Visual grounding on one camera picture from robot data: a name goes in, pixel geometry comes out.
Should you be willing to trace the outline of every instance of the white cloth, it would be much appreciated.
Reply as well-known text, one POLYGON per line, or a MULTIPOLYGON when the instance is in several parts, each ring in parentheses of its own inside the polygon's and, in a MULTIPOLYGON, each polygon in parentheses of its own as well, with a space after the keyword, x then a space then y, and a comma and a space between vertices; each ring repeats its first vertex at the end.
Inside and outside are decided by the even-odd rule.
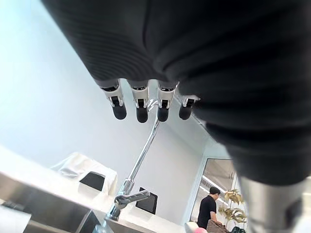
POLYGON ((102 192, 107 195, 115 193, 118 180, 117 172, 83 154, 72 153, 68 158, 52 166, 51 169, 75 182, 79 182, 89 172, 98 173, 105 178, 102 192))

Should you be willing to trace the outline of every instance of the black t-shirt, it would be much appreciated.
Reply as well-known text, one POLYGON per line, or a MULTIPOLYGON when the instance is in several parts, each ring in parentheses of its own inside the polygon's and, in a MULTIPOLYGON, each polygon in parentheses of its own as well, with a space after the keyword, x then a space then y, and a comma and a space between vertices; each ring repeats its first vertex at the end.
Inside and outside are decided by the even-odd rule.
POLYGON ((211 196, 203 198, 200 204, 200 213, 198 217, 198 226, 207 228, 207 222, 210 220, 210 212, 216 213, 216 202, 211 196))

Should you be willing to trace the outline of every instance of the window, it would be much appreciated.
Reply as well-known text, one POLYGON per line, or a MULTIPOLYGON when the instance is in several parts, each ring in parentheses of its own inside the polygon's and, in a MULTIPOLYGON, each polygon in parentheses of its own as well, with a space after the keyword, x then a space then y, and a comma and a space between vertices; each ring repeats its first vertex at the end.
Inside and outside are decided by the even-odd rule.
MULTIPOLYGON (((228 206, 225 200, 225 191, 232 188, 232 183, 235 175, 231 160, 225 159, 208 159, 201 179, 197 197, 192 209, 191 221, 197 221, 199 216, 200 203, 203 198, 209 194, 209 189, 214 186, 220 189, 221 194, 216 201, 217 208, 219 206, 228 206)), ((225 223, 225 218, 217 214, 217 219, 225 223)))

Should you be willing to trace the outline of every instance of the kitchen faucet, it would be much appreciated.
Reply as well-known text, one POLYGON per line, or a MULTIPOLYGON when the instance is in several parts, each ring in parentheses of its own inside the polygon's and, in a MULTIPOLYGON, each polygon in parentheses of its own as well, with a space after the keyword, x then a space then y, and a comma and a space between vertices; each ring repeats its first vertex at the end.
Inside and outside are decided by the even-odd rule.
MULTIPOLYGON (((158 100, 150 100, 148 102, 148 111, 150 111, 154 106, 156 106, 158 104, 158 100)), ((159 119, 156 116, 155 117, 155 122, 152 128, 152 131, 148 137, 148 140, 146 142, 146 144, 144 145, 129 177, 127 179, 125 179, 122 187, 120 188, 118 195, 115 197, 114 200, 114 204, 111 206, 109 213, 107 214, 107 218, 112 219, 114 221, 118 221, 119 220, 119 216, 121 213, 121 209, 124 209, 127 204, 134 202, 134 201, 139 201, 139 200, 144 200, 146 198, 148 198, 150 196, 150 192, 147 190, 143 190, 140 191, 136 194, 132 194, 130 195, 133 186, 134 186, 134 179, 137 175, 137 172, 147 154, 147 151, 153 141, 153 139, 155 138, 156 132, 158 130, 159 127, 159 119)))

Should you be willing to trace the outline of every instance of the sink basin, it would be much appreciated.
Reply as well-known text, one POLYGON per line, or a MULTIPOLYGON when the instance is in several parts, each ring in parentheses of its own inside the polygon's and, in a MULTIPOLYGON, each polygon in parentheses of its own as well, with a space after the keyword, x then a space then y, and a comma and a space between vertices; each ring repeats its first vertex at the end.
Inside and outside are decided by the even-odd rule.
POLYGON ((114 221, 111 219, 105 219, 106 214, 103 212, 99 212, 97 210, 93 210, 93 213, 99 222, 103 223, 106 221, 106 223, 111 228, 113 233, 155 233, 154 231, 151 231, 147 228, 138 226, 134 223, 125 221, 123 219, 120 219, 119 221, 114 221))
POLYGON ((121 221, 121 220, 118 222, 113 221, 113 220, 108 220, 107 223, 108 223, 108 226, 113 231, 113 233, 155 233, 144 227, 135 225, 130 222, 121 221))
MULTIPOLYGON (((31 214, 24 233, 93 233, 95 226, 103 223, 106 216, 101 211, 91 210, 1 173, 0 199, 8 208, 31 214)), ((107 224, 113 233, 155 233, 124 220, 107 220, 107 224)))

